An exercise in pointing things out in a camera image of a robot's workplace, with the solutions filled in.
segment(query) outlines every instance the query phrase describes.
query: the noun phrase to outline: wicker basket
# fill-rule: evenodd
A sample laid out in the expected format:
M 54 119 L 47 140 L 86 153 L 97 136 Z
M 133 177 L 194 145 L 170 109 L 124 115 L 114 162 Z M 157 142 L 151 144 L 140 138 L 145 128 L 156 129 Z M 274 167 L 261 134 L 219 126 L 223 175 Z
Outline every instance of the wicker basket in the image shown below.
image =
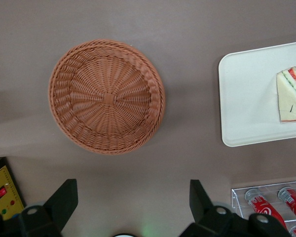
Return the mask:
M 165 94 L 158 72 L 141 52 L 103 39 L 80 44 L 59 60 L 49 104 L 75 143 L 116 155 L 152 137 L 164 114 Z

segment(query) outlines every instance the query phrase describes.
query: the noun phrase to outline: red can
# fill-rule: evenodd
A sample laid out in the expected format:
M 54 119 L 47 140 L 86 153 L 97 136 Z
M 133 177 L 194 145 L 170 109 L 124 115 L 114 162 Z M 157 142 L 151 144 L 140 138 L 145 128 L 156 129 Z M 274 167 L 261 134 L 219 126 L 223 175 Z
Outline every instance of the red can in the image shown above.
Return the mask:
M 296 215 L 296 191 L 292 188 L 282 188 L 278 192 L 278 197 L 286 203 L 286 205 L 289 206 Z
M 275 208 L 263 197 L 259 189 L 250 189 L 245 194 L 245 199 L 256 213 L 268 214 L 275 217 L 285 228 L 285 222 Z

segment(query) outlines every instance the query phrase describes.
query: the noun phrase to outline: screw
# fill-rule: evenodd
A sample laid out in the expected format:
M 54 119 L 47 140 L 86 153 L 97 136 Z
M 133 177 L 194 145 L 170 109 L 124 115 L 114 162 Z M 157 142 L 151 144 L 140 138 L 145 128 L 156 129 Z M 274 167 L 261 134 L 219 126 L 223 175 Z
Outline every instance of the screw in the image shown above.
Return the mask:
M 220 215 L 225 215 L 227 213 L 222 207 L 217 207 L 216 212 L 218 212 Z
M 32 209 L 28 210 L 27 214 L 28 215 L 32 215 L 32 214 L 34 214 L 36 212 L 37 212 L 37 209 L 36 208 L 32 208 Z
M 262 223 L 268 223 L 268 219 L 265 216 L 258 215 L 257 220 L 262 222 Z

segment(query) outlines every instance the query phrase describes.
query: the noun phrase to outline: round wicker basket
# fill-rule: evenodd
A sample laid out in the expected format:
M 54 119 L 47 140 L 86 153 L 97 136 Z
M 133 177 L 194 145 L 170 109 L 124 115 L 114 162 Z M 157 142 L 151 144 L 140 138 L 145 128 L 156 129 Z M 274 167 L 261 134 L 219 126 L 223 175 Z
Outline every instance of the round wicker basket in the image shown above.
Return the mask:
M 61 130 L 101 154 L 130 152 L 152 137 L 165 109 L 158 72 L 138 50 L 101 39 L 69 50 L 49 83 L 49 104 Z

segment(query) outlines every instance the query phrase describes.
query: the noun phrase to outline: red button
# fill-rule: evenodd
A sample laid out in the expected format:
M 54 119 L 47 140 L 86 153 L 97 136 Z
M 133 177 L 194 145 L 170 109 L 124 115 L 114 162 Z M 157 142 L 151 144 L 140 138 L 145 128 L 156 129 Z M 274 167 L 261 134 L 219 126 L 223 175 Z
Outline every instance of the red button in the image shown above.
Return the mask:
M 4 188 L 4 186 L 2 186 L 0 188 L 0 198 L 3 197 L 6 194 L 6 189 Z

